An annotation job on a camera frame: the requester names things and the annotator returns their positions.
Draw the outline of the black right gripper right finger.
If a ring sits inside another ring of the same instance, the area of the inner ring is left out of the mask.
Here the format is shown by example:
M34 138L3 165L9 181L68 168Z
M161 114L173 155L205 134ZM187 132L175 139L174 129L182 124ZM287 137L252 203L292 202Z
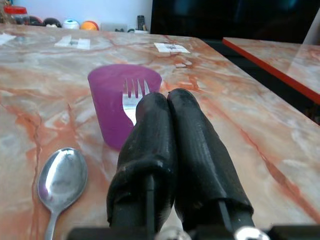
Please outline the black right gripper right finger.
M220 225L235 232L254 226L254 209L230 154L195 97L177 88L167 97L178 152L175 211L185 230Z

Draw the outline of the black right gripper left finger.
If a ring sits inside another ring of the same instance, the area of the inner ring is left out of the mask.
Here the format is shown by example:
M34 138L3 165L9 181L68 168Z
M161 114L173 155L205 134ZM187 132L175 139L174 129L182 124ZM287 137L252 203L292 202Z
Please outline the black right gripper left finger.
M138 103L136 125L118 156L106 198L111 228L158 232L167 220L178 179L177 147L167 99L149 93Z

